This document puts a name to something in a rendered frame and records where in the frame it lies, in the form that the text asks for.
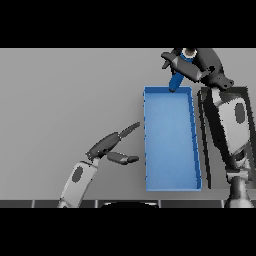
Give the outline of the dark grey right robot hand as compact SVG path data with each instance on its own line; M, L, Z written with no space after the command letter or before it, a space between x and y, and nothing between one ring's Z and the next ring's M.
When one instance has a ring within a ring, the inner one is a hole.
M209 88L217 87L225 91L234 85L234 81L224 74L220 58L212 48L195 48L197 54L192 63L178 56L182 48L174 48L171 52L163 52L165 60L163 69L169 67L171 73L177 71L194 83L202 83Z

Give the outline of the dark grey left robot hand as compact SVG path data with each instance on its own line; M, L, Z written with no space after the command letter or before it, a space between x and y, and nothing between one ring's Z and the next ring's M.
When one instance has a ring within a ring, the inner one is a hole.
M114 147L126 136L128 136L132 131L140 126L139 122L136 122L129 127L125 128L122 132L113 132L100 141L98 141L87 153L86 156L90 161L95 158L102 159L104 156L107 157L109 161L118 163L120 165L127 165L129 163L134 163L139 160L138 156L127 156L118 152L113 152Z

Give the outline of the blue pipe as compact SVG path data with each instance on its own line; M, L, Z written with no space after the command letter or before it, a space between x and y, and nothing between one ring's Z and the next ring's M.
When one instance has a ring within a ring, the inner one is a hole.
M197 54L197 50L195 48L182 48L178 56L181 57L186 62L192 63L195 56ZM172 77L169 82L169 91L174 93L183 81L184 76L177 71L172 72Z

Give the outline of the dark grey bin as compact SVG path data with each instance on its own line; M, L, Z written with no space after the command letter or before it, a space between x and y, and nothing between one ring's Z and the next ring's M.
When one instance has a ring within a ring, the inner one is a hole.
M226 189L228 187L225 171L225 163L222 160L220 151L214 146L208 119L204 111L204 100L207 96L209 89L202 88L198 92L198 105L202 129L202 140L205 154L205 164L208 187L213 189ZM241 95L246 102L246 109L249 121L250 131L250 145L248 146L249 160L252 167L252 180L247 184L249 189L256 188L256 173L255 173L255 160L254 160L254 124L252 123L252 113L250 109L250 101L246 87L233 87L226 91L227 93L234 93Z

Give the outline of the blue bin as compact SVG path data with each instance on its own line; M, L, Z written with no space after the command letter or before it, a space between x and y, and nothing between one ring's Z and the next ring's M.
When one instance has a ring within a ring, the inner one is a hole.
M192 88L143 91L146 190L200 191L202 178Z

